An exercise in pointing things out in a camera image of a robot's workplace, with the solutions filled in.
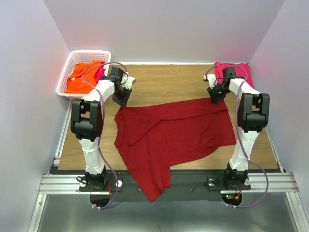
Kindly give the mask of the dark red t shirt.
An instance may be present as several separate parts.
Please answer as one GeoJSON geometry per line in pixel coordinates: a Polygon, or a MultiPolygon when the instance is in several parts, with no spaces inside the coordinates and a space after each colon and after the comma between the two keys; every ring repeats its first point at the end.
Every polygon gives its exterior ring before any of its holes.
{"type": "Polygon", "coordinates": [[[236,138],[228,108],[210,98],[122,107],[115,147],[146,198],[170,187],[170,167],[204,158],[236,138]]]}

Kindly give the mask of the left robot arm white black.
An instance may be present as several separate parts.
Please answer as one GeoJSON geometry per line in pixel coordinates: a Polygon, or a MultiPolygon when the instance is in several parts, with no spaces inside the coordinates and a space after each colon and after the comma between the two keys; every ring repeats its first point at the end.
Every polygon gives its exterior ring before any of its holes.
{"type": "Polygon", "coordinates": [[[85,160],[85,174],[77,177],[80,191],[103,191],[109,187],[106,163],[100,154],[100,139],[105,120],[105,101],[111,97],[126,106],[136,79],[128,72],[113,67],[97,85],[80,99],[71,103],[70,130],[80,143],[85,160]]]}

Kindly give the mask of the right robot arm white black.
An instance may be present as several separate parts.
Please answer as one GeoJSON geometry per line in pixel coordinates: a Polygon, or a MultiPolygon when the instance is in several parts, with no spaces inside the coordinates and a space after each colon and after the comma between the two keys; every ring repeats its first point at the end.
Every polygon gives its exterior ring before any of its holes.
{"type": "Polygon", "coordinates": [[[203,77],[209,83],[207,91],[212,103],[221,102],[228,93],[236,95],[237,143],[222,177],[222,183],[228,189],[249,184],[251,152],[255,140],[268,124],[270,96],[250,86],[248,78],[244,68],[237,64],[228,64],[222,70],[221,78],[209,71],[203,77]]]}

